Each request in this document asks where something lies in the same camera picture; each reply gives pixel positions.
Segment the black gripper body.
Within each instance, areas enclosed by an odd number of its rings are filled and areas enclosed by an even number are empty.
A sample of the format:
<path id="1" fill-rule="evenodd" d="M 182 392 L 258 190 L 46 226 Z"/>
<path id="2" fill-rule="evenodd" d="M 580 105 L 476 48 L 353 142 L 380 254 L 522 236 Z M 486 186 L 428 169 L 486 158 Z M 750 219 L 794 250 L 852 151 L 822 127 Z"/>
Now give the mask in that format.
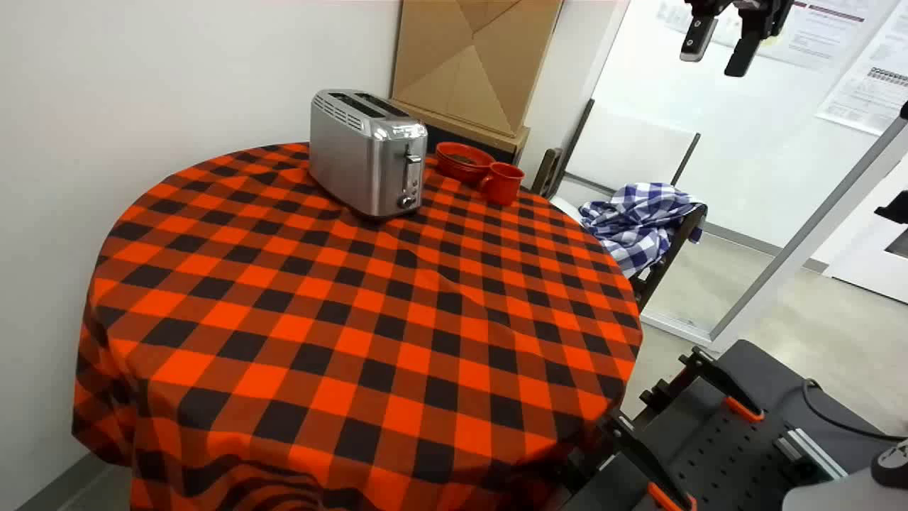
<path id="1" fill-rule="evenodd" d="M 778 36 L 794 0 L 685 0 L 693 27 L 713 26 L 727 7 L 736 7 L 746 34 Z"/>

